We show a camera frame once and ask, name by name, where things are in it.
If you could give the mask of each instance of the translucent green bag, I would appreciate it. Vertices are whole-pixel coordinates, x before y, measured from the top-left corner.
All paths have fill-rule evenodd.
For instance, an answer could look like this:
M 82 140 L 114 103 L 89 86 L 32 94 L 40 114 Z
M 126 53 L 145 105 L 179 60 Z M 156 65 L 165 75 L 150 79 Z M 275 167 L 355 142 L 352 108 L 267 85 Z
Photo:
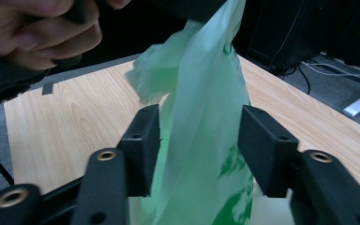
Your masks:
M 131 200 L 132 224 L 248 224 L 252 174 L 238 148 L 248 91 L 231 45 L 245 0 L 228 0 L 206 24 L 155 45 L 127 79 L 144 104 L 161 107 L 152 196 Z

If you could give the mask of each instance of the dark sleeve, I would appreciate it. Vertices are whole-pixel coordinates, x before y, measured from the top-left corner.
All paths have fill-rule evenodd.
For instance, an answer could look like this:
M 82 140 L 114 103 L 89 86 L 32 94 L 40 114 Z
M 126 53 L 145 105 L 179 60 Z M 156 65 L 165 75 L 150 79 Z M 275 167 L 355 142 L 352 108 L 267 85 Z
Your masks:
M 0 60 L 0 102 L 15 98 L 25 92 L 32 83 L 42 80 L 49 70 L 33 71 L 15 67 Z

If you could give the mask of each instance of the light wood tabletop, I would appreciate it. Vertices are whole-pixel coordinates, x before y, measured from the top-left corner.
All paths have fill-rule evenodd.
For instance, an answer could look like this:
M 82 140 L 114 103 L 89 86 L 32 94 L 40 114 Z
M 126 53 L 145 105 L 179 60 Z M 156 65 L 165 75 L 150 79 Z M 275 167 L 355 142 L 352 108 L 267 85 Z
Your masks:
M 299 150 L 336 156 L 360 184 L 360 125 L 241 59 L 252 105 L 300 140 Z M 5 103 L 15 183 L 43 193 L 83 175 L 89 156 L 115 147 L 143 106 L 124 74 L 132 62 L 55 83 Z

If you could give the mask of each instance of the finger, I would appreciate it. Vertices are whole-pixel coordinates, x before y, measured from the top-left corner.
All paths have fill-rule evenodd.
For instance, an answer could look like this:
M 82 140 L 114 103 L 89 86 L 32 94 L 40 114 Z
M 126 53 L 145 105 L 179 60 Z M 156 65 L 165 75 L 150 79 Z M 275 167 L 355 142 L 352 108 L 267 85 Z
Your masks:
M 95 48 L 102 40 L 98 22 L 87 31 L 57 46 L 35 51 L 34 54 L 46 59 L 66 59 Z
M 107 0 L 107 3 L 116 9 L 125 7 L 129 2 L 130 0 Z
M 9 61 L 10 64 L 35 71 L 42 71 L 48 68 L 56 67 L 56 64 L 54 64 L 50 59 L 41 58 L 34 55 L 32 52 L 24 52 L 20 50 L 13 51 L 4 59 Z
M 76 24 L 63 17 L 53 17 L 25 26 L 15 35 L 19 48 L 23 51 L 30 51 L 51 47 L 89 29 L 98 20 L 98 6 L 93 0 L 87 0 L 85 8 L 85 24 Z
M 11 6 L 26 14 L 54 17 L 67 12 L 74 0 L 0 0 L 1 5 Z

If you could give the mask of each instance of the human hand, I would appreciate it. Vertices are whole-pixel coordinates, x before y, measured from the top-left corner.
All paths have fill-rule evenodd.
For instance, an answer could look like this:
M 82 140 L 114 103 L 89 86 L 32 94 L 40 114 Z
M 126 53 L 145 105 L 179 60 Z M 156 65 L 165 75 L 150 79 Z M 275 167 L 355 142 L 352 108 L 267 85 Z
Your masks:
M 127 2 L 110 0 L 115 8 Z M 55 67 L 52 59 L 69 58 L 97 46 L 101 32 L 96 3 L 85 0 L 85 24 L 59 17 L 72 4 L 73 0 L 0 0 L 0 58 L 44 70 Z

